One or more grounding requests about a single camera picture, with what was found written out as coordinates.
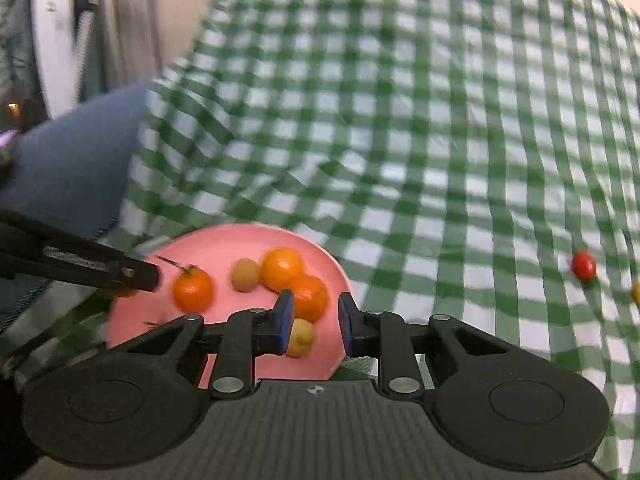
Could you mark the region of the tan longan fruit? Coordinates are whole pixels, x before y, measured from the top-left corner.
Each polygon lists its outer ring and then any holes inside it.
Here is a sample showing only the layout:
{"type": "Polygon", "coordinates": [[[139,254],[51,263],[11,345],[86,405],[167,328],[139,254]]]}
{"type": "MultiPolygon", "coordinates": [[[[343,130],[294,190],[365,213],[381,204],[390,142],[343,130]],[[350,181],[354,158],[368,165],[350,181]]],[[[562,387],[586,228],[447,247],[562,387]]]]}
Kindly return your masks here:
{"type": "Polygon", "coordinates": [[[250,258],[239,259],[232,266],[230,281],[238,292],[251,292],[262,282],[262,266],[250,258]]]}
{"type": "Polygon", "coordinates": [[[293,321],[286,355],[295,359],[303,358],[309,353],[313,344],[314,324],[303,318],[296,318],[293,321]]]}
{"type": "Polygon", "coordinates": [[[631,287],[631,298],[632,300],[634,300],[634,303],[640,307],[640,283],[636,283],[634,284],[634,286],[631,287]]]}

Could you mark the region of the orange kumquat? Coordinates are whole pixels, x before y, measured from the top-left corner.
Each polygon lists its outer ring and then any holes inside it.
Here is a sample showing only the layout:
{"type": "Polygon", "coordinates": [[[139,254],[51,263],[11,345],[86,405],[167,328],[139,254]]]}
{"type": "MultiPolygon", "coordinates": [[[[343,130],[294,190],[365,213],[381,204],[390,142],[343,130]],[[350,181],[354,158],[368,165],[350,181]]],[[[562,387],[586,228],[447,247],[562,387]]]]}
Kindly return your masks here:
{"type": "Polygon", "coordinates": [[[296,276],[288,283],[288,289],[294,296],[296,318],[314,324],[326,313],[329,293],[320,278],[309,274],[296,276]]]}
{"type": "Polygon", "coordinates": [[[134,296],[137,292],[137,289],[119,287],[118,289],[109,289],[106,293],[108,296],[115,298],[127,298],[134,296]]]}
{"type": "Polygon", "coordinates": [[[176,308],[184,314],[202,314],[214,302],[215,282],[198,266],[184,266],[163,256],[157,259],[179,270],[171,285],[171,297],[176,308]]]}
{"type": "Polygon", "coordinates": [[[273,292],[280,292],[293,278],[305,272],[303,258],[289,247],[276,247],[262,257],[262,284],[273,292]]]}

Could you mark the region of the grey curtain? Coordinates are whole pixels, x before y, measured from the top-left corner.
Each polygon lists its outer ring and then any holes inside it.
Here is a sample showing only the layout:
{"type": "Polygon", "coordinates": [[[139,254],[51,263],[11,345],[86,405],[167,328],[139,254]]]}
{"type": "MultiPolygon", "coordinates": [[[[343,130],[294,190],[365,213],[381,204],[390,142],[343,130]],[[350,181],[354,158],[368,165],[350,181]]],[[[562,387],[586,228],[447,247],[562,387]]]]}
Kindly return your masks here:
{"type": "Polygon", "coordinates": [[[163,65],[157,0],[99,0],[107,83],[142,82],[163,65]]]}

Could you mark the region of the green white checkered cloth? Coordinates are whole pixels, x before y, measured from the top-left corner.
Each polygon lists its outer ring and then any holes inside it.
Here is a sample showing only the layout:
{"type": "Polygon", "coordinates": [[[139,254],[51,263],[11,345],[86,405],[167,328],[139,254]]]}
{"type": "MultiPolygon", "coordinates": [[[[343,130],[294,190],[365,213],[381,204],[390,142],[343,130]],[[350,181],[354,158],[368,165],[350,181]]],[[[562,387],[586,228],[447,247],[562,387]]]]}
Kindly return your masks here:
{"type": "Polygon", "coordinates": [[[263,223],[360,307],[447,313],[591,380],[639,474],[639,15],[614,0],[212,0],[146,84],[118,222],[142,255],[263,223]],[[589,252],[597,276],[570,264],[589,252]]]}

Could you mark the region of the pink round plate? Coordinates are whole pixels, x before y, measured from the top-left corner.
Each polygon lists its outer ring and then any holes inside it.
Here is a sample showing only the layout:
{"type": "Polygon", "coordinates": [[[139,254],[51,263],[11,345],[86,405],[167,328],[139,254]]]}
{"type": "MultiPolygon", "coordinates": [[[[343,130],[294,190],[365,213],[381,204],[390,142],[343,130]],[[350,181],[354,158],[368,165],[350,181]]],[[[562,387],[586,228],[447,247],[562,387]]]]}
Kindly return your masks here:
{"type": "Polygon", "coordinates": [[[249,308],[270,309],[277,295],[264,286],[251,292],[233,289],[229,273],[236,260],[262,260],[268,250],[277,247],[297,250],[305,263],[305,271],[315,275],[326,285],[329,307],[314,326],[314,344],[303,358],[289,356],[261,356],[255,362],[258,379],[282,378],[326,380],[331,378],[345,357],[337,299],[341,292],[349,292],[350,281],[337,261],[321,246],[298,234],[274,226],[260,224],[228,224],[192,232],[150,252],[146,261],[162,270],[162,284],[155,292],[137,292],[119,298],[111,306],[106,329],[109,347],[146,333],[154,324],[178,318],[178,310],[171,298],[172,282],[178,269],[167,261],[195,264],[207,272],[216,285],[214,302],[203,313],[207,324],[224,322],[232,313],[249,308]]]}

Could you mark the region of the white door frame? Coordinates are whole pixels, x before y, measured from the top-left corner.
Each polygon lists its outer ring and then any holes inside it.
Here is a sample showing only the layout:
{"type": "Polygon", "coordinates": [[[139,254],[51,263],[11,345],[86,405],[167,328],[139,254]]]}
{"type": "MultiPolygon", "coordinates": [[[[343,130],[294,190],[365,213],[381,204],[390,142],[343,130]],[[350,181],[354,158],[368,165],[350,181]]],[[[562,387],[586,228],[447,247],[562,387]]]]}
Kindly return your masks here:
{"type": "Polygon", "coordinates": [[[51,119],[79,102],[80,57],[74,0],[32,0],[32,33],[40,88],[51,119]]]}

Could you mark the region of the red cherry tomato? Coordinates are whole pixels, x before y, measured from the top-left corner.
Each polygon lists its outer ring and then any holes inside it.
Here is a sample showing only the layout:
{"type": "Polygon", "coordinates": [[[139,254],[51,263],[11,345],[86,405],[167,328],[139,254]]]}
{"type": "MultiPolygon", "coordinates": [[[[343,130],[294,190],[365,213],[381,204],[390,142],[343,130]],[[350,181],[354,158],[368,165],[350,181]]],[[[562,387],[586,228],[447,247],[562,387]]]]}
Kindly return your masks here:
{"type": "Polygon", "coordinates": [[[597,276],[596,259],[589,252],[576,252],[570,264],[572,272],[581,282],[590,282],[597,276]]]}

